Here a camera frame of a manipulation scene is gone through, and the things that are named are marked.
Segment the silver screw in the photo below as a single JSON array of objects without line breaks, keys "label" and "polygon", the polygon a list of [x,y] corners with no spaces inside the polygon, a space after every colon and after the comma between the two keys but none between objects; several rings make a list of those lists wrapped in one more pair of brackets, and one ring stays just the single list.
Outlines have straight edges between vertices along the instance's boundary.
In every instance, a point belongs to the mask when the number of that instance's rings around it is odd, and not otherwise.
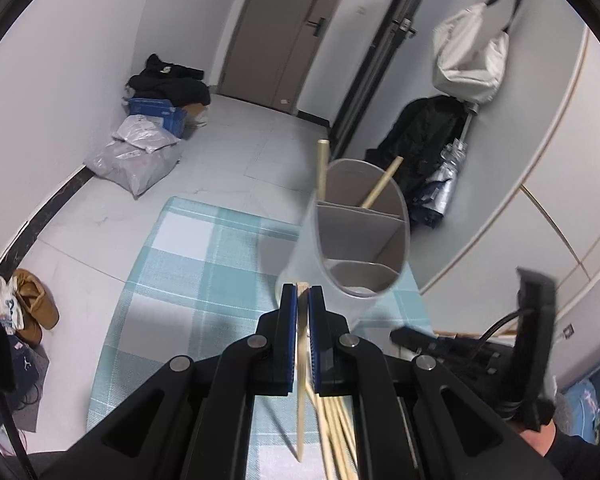
[{"label": "silver screw", "polygon": [[422,370],[433,370],[436,367],[436,360],[430,355],[421,355],[416,359],[416,365]]},{"label": "silver screw", "polygon": [[254,334],[247,339],[247,345],[251,348],[262,348],[267,344],[267,338],[260,334]]},{"label": "silver screw", "polygon": [[171,370],[173,370],[174,372],[183,372],[190,366],[191,366],[191,361],[189,361],[189,358],[184,357],[184,355],[179,355],[177,357],[174,357],[169,362],[169,368],[171,368]]},{"label": "silver screw", "polygon": [[358,346],[358,343],[360,343],[360,338],[357,335],[353,334],[342,334],[340,336],[339,341],[342,346],[346,346],[347,348],[353,348],[355,346]]}]

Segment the brown door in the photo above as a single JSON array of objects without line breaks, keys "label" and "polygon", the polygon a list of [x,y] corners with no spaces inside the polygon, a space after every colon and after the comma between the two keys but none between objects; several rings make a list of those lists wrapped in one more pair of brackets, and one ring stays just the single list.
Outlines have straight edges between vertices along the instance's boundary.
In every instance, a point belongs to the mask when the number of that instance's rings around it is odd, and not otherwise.
[{"label": "brown door", "polygon": [[292,110],[338,0],[247,0],[219,92]]}]

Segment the door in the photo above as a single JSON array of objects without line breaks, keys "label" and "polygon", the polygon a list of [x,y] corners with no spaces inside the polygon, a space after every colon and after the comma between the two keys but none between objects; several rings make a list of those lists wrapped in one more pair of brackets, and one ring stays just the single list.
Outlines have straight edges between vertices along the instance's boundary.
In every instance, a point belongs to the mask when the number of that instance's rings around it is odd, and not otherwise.
[{"label": "door", "polygon": [[338,0],[247,0],[222,95],[290,112]]},{"label": "door", "polygon": [[329,132],[334,158],[344,155],[395,51],[416,34],[412,25],[421,1],[391,2]]}]

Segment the folded black clothes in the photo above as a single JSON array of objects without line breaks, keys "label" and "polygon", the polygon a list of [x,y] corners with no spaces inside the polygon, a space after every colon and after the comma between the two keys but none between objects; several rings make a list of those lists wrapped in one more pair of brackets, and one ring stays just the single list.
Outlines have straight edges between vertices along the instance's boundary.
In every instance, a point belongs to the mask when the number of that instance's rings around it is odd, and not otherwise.
[{"label": "folded black clothes", "polygon": [[168,99],[178,107],[193,103],[207,106],[211,97],[209,88],[200,81],[204,75],[202,70],[195,68],[165,64],[158,56],[151,54],[146,61],[146,68],[132,76],[128,84],[136,91],[134,97]]}]

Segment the door lock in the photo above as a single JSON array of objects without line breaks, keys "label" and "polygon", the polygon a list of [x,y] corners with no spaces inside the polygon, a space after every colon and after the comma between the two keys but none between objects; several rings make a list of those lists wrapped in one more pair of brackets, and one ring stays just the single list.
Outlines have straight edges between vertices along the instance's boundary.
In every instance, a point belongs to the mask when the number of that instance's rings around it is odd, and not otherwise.
[{"label": "door lock", "polygon": [[322,31],[325,21],[325,18],[320,18],[317,22],[306,22],[305,25],[309,25],[309,27],[313,27],[315,29],[314,36],[317,38],[320,36],[320,32]]}]

